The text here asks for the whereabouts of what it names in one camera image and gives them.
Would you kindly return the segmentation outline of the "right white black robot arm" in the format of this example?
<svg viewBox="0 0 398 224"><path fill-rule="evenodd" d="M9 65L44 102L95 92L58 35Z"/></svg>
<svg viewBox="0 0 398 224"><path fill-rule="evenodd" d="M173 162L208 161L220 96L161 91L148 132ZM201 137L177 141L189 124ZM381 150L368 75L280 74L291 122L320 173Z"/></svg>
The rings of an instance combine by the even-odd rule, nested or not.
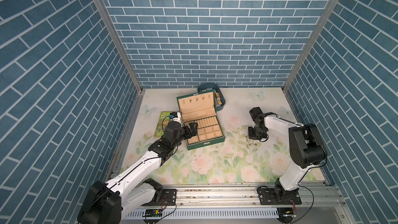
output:
<svg viewBox="0 0 398 224"><path fill-rule="evenodd" d="M266 186L257 189L261 204L301 204L300 182L309 170L322 167L321 162L327 158L318 128L312 123L301 124L282 119L276 113L263 113L260 107L252 108L249 114L255 124L248 127L251 140L265 142L268 131L273 130L285 134L289 142L291 162L285 173L276 180L273 189Z"/></svg>

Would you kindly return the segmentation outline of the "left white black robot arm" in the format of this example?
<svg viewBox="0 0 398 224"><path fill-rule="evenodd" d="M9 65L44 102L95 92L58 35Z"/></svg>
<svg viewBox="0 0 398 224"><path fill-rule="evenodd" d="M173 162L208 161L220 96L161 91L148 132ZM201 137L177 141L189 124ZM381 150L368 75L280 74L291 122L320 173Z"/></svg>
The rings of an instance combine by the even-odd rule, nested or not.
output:
<svg viewBox="0 0 398 224"><path fill-rule="evenodd" d="M95 182L89 189L77 216L80 224L118 224L139 206L158 203L163 186L146 177L160 168L177 151L183 140L198 133L195 122L182 126L171 121L160 139L135 164L118 176L103 183Z"/></svg>

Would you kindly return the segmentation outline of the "green jewelry box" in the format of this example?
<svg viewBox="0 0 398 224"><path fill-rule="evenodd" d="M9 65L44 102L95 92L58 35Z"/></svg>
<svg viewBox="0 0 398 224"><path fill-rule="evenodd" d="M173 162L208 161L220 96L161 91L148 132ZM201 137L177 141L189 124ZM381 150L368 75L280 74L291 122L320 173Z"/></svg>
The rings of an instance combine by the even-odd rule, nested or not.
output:
<svg viewBox="0 0 398 224"><path fill-rule="evenodd" d="M207 90L177 98L185 125L197 124L197 134L187 139L188 150L223 143L225 134L216 113L214 92Z"/></svg>

